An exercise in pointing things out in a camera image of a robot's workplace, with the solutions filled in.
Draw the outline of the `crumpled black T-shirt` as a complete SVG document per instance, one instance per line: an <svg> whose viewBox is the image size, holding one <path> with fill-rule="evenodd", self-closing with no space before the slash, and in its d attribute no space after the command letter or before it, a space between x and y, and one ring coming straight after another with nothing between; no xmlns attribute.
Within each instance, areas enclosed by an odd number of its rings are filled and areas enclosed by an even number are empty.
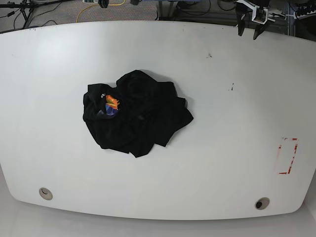
<svg viewBox="0 0 316 237"><path fill-rule="evenodd" d="M166 147L193 119L174 83L158 82L140 70L122 76L115 87L90 84L83 96L83 121L95 142L135 158L155 144Z"/></svg>

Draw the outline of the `white power strip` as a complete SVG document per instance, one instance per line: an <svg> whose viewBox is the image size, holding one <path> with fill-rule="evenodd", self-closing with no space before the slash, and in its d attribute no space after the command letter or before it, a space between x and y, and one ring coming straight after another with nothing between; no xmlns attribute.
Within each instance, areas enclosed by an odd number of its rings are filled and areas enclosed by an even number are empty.
<svg viewBox="0 0 316 237"><path fill-rule="evenodd" d="M295 13L296 19L305 19L308 17L313 17L316 15L316 6L315 5L307 5L299 7Z"/></svg>

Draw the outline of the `black tripod stand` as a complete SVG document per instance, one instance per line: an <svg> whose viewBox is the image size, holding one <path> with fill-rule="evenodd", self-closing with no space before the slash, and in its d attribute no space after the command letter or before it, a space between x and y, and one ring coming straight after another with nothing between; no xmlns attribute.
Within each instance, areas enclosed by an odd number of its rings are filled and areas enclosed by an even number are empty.
<svg viewBox="0 0 316 237"><path fill-rule="evenodd" d="M16 12L19 12L23 16L24 24L21 29L26 29L31 23L31 16L33 12L40 7L48 5L60 5L65 2L70 2L72 0L22 0L20 3L15 3L13 0L9 0L6 4L1 4L1 9L11 9L6 15L1 15L0 18L9 18L13 16Z"/></svg>

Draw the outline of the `red tape rectangle marking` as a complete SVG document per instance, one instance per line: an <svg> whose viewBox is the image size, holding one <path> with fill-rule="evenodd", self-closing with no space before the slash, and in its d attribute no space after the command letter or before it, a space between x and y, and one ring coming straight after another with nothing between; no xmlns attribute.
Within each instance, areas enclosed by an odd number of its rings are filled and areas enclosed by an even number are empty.
<svg viewBox="0 0 316 237"><path fill-rule="evenodd" d="M275 170L278 175L290 174L298 147L298 138L282 138L277 150Z"/></svg>

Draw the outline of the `aluminium frame post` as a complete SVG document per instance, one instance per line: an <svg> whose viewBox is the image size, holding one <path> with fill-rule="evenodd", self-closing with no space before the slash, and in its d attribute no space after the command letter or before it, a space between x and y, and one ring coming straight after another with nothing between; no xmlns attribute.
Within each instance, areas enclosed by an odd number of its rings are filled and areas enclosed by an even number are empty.
<svg viewBox="0 0 316 237"><path fill-rule="evenodd" d="M156 10L158 13L158 20L172 21L175 17L177 4L178 0L157 0Z"/></svg>

